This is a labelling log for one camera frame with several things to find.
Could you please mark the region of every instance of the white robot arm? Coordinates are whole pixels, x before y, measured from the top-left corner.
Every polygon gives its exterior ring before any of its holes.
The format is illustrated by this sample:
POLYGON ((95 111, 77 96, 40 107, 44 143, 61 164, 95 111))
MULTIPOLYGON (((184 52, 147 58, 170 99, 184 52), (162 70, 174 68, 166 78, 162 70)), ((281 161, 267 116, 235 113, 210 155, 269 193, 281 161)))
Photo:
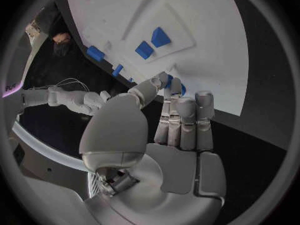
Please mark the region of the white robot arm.
POLYGON ((85 91, 65 91, 59 86, 48 89, 22 90, 23 109, 42 104, 51 107, 65 105, 69 110, 93 116, 111 97, 107 91, 100 94, 85 91))

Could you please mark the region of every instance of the dark background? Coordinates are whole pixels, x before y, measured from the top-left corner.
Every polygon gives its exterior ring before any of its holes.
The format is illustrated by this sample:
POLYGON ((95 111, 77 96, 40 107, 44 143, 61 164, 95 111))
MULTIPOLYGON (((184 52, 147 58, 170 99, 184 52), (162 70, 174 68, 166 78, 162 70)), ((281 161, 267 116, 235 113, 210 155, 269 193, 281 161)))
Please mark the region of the dark background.
MULTIPOLYGON (((23 0, 1 0, 1 31, 7 25, 7 21, 12 17, 16 8, 23 0)), ((278 0, 285 9, 286 14, 291 19, 296 29, 299 29, 299 22, 297 16, 300 11, 298 0, 278 0)), ((79 58, 84 61, 84 58, 78 54, 79 58)), ((93 66, 89 62, 85 62, 87 69, 93 70, 93 66)), ((112 79, 111 83, 103 83, 100 87, 96 87, 98 82, 95 82, 95 91, 107 86, 105 89, 109 91, 121 91, 125 89, 122 86, 116 85, 112 79)), ((43 108, 28 110, 28 114, 32 113, 37 115, 43 113, 43 108)), ((59 108, 59 113, 68 113, 64 108, 59 108)), ((160 105, 158 103, 152 104, 149 107, 147 114, 151 114, 153 111, 158 111, 159 116, 160 105)), ((224 126, 220 123, 212 123, 215 151, 220 154, 228 181, 227 200, 224 209, 221 211, 220 217, 216 224, 226 224, 236 217, 237 214, 246 210, 265 190, 267 185, 271 182, 277 169, 279 168, 281 161, 284 158, 285 151, 274 145, 257 139, 253 136, 237 131, 235 129, 224 126)), ((71 148, 67 153, 76 153, 76 146, 71 148)), ((300 178, 298 177, 295 184, 292 186, 290 192, 287 194, 281 205, 274 211, 274 213, 263 224, 274 224, 279 220, 289 221, 293 223, 299 223, 300 219, 297 210, 297 201, 299 198, 298 187, 300 184, 300 178)), ((31 218, 21 208, 21 206, 14 199, 13 194, 6 186, 3 178, 0 180, 0 186, 2 196, 0 199, 0 208, 4 213, 0 219, 3 220, 1 224, 33 224, 31 218)))

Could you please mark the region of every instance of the person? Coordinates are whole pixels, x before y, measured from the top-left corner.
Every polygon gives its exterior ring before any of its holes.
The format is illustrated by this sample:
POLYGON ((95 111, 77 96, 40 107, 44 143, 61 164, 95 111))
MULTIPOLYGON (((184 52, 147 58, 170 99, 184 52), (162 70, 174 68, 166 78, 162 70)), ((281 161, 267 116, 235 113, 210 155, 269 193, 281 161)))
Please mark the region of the person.
POLYGON ((35 17, 31 27, 48 35, 54 42, 53 54, 64 57, 72 48, 69 29, 54 1, 49 2, 35 17))

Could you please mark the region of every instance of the white board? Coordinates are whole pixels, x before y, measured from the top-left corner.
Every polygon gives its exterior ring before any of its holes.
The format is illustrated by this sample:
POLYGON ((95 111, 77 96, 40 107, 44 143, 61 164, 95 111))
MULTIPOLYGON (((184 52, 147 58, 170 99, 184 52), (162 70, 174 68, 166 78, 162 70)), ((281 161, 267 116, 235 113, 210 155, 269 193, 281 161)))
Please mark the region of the white board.
POLYGON ((95 46, 120 75, 140 83, 161 71, 179 77, 186 96, 210 90, 215 108, 240 115, 248 82, 248 46, 234 0, 68 0, 83 44, 95 46), (171 43, 151 43, 161 27, 171 43), (154 53, 135 52, 146 41, 154 53))

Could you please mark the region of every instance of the purple light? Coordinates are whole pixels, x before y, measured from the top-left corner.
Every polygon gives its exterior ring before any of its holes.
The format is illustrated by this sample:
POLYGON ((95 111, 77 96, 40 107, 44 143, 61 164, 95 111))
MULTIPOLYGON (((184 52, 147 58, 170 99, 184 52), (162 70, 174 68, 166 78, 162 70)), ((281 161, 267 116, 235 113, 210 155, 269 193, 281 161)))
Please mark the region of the purple light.
POLYGON ((21 88, 23 87, 23 82, 20 81, 19 84, 17 86, 15 86, 12 90, 9 91, 5 91, 2 98, 5 98, 9 95, 12 95, 14 93, 16 93, 17 91, 19 91, 21 88))

